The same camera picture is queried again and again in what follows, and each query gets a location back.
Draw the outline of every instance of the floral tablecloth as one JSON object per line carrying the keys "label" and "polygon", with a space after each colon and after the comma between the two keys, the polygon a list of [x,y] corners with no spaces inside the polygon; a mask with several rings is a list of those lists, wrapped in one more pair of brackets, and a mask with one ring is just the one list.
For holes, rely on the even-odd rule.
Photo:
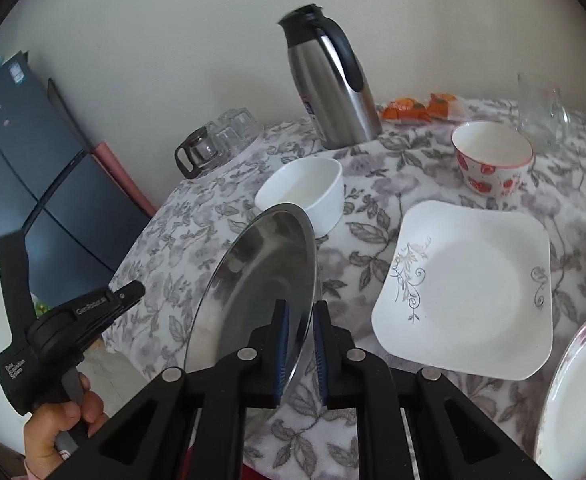
{"label": "floral tablecloth", "polygon": [[[514,124],[505,100],[471,100],[476,119]],[[283,164],[318,153],[344,168],[344,216],[317,241],[324,299],[331,318],[361,348],[389,365],[419,364],[387,354],[371,328],[371,310],[393,256],[404,213],[423,200],[473,208],[521,210],[542,222],[550,237],[554,341],[548,362],[525,381],[509,382],[446,372],[448,377],[527,452],[531,452],[553,371],[572,335],[586,320],[586,115],[571,116],[561,149],[538,156],[528,179],[507,200],[471,192],[462,182],[450,143],[454,124],[384,124],[378,139],[324,151],[307,119],[269,128],[231,168],[183,181],[157,212],[122,263],[112,285],[141,280],[147,294],[104,337],[147,378],[182,365],[193,313],[225,250],[255,216],[253,199]],[[317,394],[314,363],[286,404],[257,425],[245,462],[270,478],[358,476],[355,413],[327,412]]]}

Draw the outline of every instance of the white cup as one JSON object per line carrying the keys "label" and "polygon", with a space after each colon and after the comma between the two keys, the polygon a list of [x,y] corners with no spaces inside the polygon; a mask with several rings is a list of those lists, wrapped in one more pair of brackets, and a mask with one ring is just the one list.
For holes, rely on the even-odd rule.
{"label": "white cup", "polygon": [[255,206],[266,211],[282,203],[302,208],[315,238],[323,237],[344,212],[342,164],[332,158],[309,156],[279,168],[258,191]]}

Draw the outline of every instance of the human hand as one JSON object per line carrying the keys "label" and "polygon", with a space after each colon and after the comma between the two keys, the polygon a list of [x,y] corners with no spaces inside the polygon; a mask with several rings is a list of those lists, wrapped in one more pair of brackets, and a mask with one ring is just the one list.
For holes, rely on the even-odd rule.
{"label": "human hand", "polygon": [[83,418],[93,436],[108,420],[104,413],[104,402],[98,394],[90,391],[90,381],[80,374],[84,399],[82,407],[74,402],[42,404],[24,425],[24,448],[26,467],[37,478],[50,475],[64,460],[55,449],[55,437],[62,431],[74,427]]}

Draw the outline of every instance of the strawberry bowl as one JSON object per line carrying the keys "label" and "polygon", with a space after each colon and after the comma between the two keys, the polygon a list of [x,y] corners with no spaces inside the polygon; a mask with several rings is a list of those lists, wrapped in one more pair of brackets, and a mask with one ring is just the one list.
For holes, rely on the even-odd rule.
{"label": "strawberry bowl", "polygon": [[523,135],[491,121],[461,124],[451,143],[465,184],[482,195],[509,196],[533,161],[533,148]]}

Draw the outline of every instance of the stainless steel plate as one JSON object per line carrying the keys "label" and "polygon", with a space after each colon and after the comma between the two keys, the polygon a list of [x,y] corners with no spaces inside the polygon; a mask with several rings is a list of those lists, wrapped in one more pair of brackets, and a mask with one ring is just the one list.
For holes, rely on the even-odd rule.
{"label": "stainless steel plate", "polygon": [[[244,229],[215,269],[196,312],[184,369],[213,366],[246,346],[253,329],[271,322],[275,301],[286,300],[291,313],[286,362],[290,383],[320,294],[315,237],[307,215],[293,204],[273,206]],[[302,359],[309,358],[308,346]]]}

